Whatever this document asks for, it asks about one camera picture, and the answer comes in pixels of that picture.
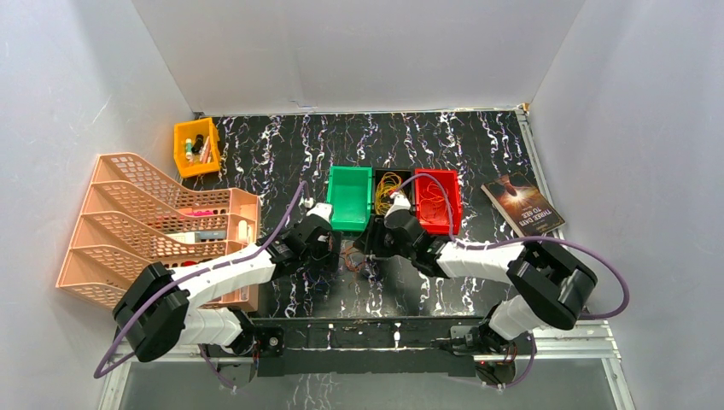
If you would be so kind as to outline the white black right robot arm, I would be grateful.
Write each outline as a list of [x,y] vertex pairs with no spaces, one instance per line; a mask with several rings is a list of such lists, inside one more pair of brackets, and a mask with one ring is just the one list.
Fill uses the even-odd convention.
[[353,246],[364,255],[404,258],[426,277],[479,278],[517,291],[478,326],[456,325],[448,340],[435,343],[455,355],[503,354],[521,334],[543,325],[572,329],[598,283],[588,266],[552,240],[460,245],[427,232],[407,210],[371,217]]

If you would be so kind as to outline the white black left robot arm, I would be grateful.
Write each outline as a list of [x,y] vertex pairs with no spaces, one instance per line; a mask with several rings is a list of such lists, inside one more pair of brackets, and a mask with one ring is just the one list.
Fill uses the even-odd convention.
[[217,345],[234,355],[264,348],[269,330],[241,309],[206,305],[233,290],[265,284],[312,267],[330,255],[332,207],[319,203],[302,220],[232,254],[194,266],[146,266],[113,310],[123,336],[141,362],[178,345]]

